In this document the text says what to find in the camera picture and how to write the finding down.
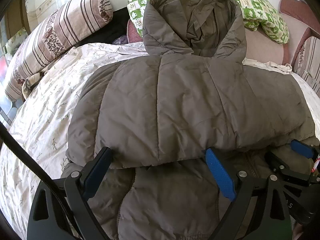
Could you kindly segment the wooden door with stained glass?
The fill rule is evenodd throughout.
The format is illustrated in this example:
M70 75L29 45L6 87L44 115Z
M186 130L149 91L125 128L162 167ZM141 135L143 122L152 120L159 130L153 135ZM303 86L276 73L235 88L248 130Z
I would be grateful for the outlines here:
M25 0L12 0L1 18L1 123L7 127L12 124L23 100L19 98L11 102L4 91L4 79L9 62L17 50L14 48L7 52L5 45L20 29L24 29L27 34L30 33Z

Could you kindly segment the striped floral pillow left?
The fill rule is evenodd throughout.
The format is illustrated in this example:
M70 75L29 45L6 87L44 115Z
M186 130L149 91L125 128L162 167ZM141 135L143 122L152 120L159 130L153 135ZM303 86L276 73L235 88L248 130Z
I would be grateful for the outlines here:
M11 102L22 95L26 78L47 67L65 51L107 25L110 0L70 0L45 18L12 57L3 82Z

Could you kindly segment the striped floral cushion right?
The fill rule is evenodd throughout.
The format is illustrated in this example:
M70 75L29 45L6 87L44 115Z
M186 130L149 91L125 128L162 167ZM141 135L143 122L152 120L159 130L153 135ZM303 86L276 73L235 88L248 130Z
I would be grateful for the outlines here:
M320 96L320 40L309 37L302 45L294 66L294 72L299 75Z

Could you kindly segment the white floral bed sheet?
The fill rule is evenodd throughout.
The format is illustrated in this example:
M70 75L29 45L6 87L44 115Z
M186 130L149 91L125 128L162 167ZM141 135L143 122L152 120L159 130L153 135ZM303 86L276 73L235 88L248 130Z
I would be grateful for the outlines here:
M145 56L142 44L97 43L72 48L50 65L48 73L18 110L10 133L52 178L64 177L69 163L68 128L84 84L102 66L141 56ZM243 64L274 71L251 60ZM286 74L281 69L274 72ZM303 92L319 144L319 98L300 77L289 75Z

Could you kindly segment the grey-brown hooded puffer jacket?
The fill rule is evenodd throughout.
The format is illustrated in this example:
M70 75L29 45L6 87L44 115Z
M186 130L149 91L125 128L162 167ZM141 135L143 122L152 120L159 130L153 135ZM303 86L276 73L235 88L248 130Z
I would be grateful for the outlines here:
M63 175L103 147L114 160L89 201L110 239L207 239L226 203L204 159L214 147L249 176L271 174L269 147L291 170L318 144L303 92L289 74L246 66L236 0L149 0L147 55L108 64L84 84L68 128Z

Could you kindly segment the green white patterned blanket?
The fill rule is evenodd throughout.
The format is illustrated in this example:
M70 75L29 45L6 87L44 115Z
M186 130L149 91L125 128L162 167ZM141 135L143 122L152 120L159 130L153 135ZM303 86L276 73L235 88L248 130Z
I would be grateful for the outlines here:
M149 0L127 0L130 20L137 33L143 35L143 16ZM278 44L287 44L289 28L280 13L268 0L236 0L241 8L244 25L251 31L262 27L266 35Z

